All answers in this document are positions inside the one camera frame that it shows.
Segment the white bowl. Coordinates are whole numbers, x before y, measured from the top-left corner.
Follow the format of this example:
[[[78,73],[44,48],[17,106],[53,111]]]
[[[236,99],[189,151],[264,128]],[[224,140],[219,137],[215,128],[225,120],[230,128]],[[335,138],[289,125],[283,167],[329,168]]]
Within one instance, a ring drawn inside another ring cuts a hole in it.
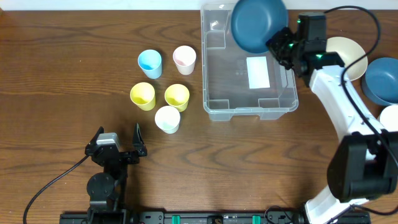
[[[390,132],[398,130],[398,106],[390,105],[384,108],[378,117],[379,122]]]

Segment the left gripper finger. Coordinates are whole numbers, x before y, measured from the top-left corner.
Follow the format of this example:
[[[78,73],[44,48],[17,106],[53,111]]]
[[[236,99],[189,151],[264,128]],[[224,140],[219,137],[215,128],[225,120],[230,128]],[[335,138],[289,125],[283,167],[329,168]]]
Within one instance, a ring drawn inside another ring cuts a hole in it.
[[[96,132],[96,134],[94,135],[94,137],[91,139],[91,141],[88,143],[89,146],[95,146],[96,145],[96,141],[99,137],[100,134],[104,133],[104,128],[102,126],[100,126]]]
[[[147,148],[144,143],[144,140],[141,136],[141,130],[139,124],[136,123],[134,127],[134,134],[132,138],[132,145],[134,149],[137,151],[139,157],[146,157],[147,156]]]

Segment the dark blue bowl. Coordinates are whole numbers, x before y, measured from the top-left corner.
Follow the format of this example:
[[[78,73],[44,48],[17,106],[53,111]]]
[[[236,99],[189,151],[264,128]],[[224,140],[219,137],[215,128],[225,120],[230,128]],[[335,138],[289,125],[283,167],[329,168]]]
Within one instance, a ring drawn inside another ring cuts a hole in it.
[[[397,59],[378,58],[371,62],[361,80],[364,95],[381,106],[397,104]]]
[[[262,54],[268,51],[266,42],[288,23],[282,0],[239,0],[231,15],[231,33],[243,50]]]

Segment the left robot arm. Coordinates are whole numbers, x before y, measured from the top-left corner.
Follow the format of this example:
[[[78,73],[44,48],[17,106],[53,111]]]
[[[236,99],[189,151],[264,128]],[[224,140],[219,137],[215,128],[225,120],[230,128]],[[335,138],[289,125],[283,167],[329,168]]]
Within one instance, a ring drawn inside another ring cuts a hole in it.
[[[90,196],[88,223],[129,223],[130,214],[124,208],[124,193],[128,165],[138,164],[147,155],[139,125],[134,127],[132,149],[119,151],[116,133],[105,133],[100,127],[85,147],[85,154],[101,166],[103,171],[93,175],[86,186]]]

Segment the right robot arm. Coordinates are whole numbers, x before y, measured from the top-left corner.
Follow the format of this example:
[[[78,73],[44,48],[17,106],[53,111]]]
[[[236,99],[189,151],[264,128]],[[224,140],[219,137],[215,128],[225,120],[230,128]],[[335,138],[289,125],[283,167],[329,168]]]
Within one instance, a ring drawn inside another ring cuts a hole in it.
[[[328,185],[307,201],[294,223],[362,223],[352,215],[364,203],[397,187],[397,133],[388,131],[367,109],[336,52],[326,51],[326,16],[304,12],[297,32],[285,27],[266,45],[285,68],[302,77],[322,102],[338,135],[339,146],[327,170]]]

